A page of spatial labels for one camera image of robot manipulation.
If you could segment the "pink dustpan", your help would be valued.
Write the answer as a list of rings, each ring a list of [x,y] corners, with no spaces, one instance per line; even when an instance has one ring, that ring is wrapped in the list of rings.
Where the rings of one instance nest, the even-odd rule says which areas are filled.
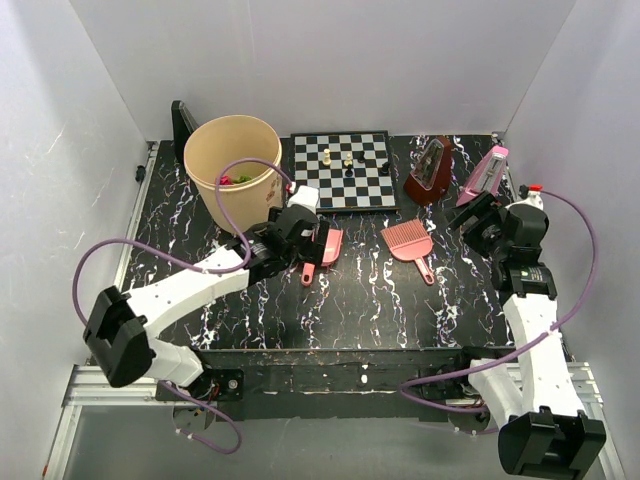
[[[322,267],[329,267],[337,261],[340,254],[342,239],[343,239],[342,230],[331,228],[328,231],[322,263],[321,263]],[[312,284],[315,270],[316,270],[315,265],[311,263],[303,264],[302,274],[301,274],[301,284],[303,286],[309,287]]]

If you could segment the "pink hand brush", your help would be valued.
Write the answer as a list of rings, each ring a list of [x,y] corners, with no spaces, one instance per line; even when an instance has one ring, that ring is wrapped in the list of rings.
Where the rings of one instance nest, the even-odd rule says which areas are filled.
[[[435,283],[434,273],[426,262],[433,241],[419,219],[384,228],[381,235],[396,260],[413,262],[427,285]]]

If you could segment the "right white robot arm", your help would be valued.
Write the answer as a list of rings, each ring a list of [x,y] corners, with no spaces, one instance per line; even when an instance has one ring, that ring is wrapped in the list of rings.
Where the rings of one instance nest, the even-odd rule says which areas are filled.
[[[511,475],[582,479],[606,442],[602,421],[585,412],[555,328],[557,289],[540,256],[549,228],[539,192],[503,206],[489,192],[456,208],[450,228],[491,263],[515,343],[520,380],[479,350],[452,373],[464,397],[480,394],[498,427],[498,456]]]

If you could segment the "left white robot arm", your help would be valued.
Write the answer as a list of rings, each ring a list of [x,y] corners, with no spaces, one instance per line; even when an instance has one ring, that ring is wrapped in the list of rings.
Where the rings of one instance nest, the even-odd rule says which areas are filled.
[[[103,290],[84,341],[114,388],[148,377],[170,382],[190,399],[203,399],[213,386],[209,366],[194,349],[162,341],[160,334],[191,312],[294,263],[320,265],[328,233],[328,222],[302,206],[274,208],[268,221],[228,240],[195,265],[186,264],[142,288]]]

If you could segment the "pink metronome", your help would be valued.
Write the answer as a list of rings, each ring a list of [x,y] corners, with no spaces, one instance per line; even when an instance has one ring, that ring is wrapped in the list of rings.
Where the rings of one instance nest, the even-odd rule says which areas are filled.
[[[482,158],[470,177],[461,187],[456,206],[461,207],[483,192],[495,195],[507,165],[509,150],[495,145]]]

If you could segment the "black white chessboard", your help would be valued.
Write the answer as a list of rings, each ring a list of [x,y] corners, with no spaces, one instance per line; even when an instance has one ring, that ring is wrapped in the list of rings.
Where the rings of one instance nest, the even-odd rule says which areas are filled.
[[[293,179],[319,190],[317,211],[324,214],[396,211],[399,207],[394,161],[389,133],[385,130],[294,133],[291,140]],[[322,164],[324,150],[331,150],[330,167]],[[358,163],[356,152],[365,150],[366,161]],[[353,176],[346,177],[344,160],[353,157]],[[379,168],[390,162],[390,175]]]

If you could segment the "brown metronome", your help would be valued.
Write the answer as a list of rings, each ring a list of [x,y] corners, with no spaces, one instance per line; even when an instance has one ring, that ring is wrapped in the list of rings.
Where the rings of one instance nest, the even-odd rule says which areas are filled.
[[[419,206],[438,202],[449,190],[452,175],[452,145],[437,136],[426,146],[404,183],[404,191]]]

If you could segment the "beige plastic bucket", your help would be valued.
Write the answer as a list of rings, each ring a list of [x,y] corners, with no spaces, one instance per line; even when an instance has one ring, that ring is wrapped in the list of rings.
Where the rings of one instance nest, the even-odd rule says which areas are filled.
[[[268,220],[272,207],[283,205],[283,179],[258,158],[280,166],[282,145],[276,131],[265,121],[246,115],[230,115],[200,126],[184,149],[184,165],[213,221],[224,231],[234,226],[245,231]],[[240,175],[250,182],[221,185],[220,177],[232,181]]]

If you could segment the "black chess piece right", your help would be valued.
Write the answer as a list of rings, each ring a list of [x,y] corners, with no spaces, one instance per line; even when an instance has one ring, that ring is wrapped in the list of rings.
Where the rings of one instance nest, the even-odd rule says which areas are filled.
[[[381,176],[389,176],[390,175],[390,162],[386,161],[379,168],[379,174]]]

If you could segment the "black triangular stand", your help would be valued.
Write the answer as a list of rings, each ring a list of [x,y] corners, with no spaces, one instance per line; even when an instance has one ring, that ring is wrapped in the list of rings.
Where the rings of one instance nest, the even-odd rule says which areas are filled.
[[[170,107],[173,145],[176,159],[184,164],[184,149],[191,135],[199,128],[198,122],[182,100],[174,100]]]

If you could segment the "aluminium frame rail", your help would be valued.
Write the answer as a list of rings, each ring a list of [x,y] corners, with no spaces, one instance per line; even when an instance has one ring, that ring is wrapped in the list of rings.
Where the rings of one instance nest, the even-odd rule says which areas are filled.
[[[62,479],[84,407],[164,406],[157,401],[156,382],[142,378],[123,388],[112,388],[97,366],[74,366],[63,396],[61,415],[51,443],[42,479]]]

